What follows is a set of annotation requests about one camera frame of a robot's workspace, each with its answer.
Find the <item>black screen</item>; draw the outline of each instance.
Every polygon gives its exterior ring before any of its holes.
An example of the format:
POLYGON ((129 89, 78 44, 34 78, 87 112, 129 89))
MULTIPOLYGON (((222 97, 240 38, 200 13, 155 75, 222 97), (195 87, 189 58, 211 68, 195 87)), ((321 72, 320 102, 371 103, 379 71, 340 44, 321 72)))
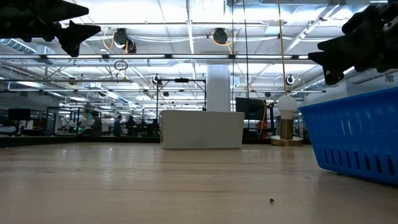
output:
POLYGON ((266 107, 262 100, 250 98, 235 98, 236 112, 243 112, 244 119, 262 121, 266 107))
POLYGON ((30 120, 30 109, 8 109, 8 119, 12 121, 30 120))

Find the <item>blue plastic basket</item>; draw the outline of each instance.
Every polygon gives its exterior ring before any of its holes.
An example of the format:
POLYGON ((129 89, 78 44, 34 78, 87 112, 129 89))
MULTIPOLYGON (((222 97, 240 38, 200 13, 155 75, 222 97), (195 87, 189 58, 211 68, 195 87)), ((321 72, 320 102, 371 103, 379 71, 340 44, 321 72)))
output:
POLYGON ((300 109, 321 168, 398 185, 398 88, 300 109))

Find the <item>white pillar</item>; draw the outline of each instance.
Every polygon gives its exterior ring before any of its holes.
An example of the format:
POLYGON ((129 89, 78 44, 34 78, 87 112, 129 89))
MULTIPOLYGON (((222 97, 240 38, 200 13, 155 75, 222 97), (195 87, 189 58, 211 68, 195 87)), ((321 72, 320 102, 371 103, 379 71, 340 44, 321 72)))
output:
POLYGON ((207 111, 231 111, 229 76, 228 65, 207 65, 207 111))

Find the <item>wooden table surface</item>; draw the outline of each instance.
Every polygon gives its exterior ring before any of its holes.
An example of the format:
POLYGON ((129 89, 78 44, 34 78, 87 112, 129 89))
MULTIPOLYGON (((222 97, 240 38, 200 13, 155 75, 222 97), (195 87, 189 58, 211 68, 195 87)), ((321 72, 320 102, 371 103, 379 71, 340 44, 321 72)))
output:
POLYGON ((0 149, 0 223, 398 223, 398 189, 322 170, 310 146, 13 147, 0 149))

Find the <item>white box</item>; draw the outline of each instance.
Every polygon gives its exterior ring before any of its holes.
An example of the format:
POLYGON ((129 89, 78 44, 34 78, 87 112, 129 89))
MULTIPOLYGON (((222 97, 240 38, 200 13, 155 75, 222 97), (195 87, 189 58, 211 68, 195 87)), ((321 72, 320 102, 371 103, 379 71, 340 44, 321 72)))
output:
POLYGON ((160 143, 164 149, 239 149, 244 113, 160 112, 160 143))

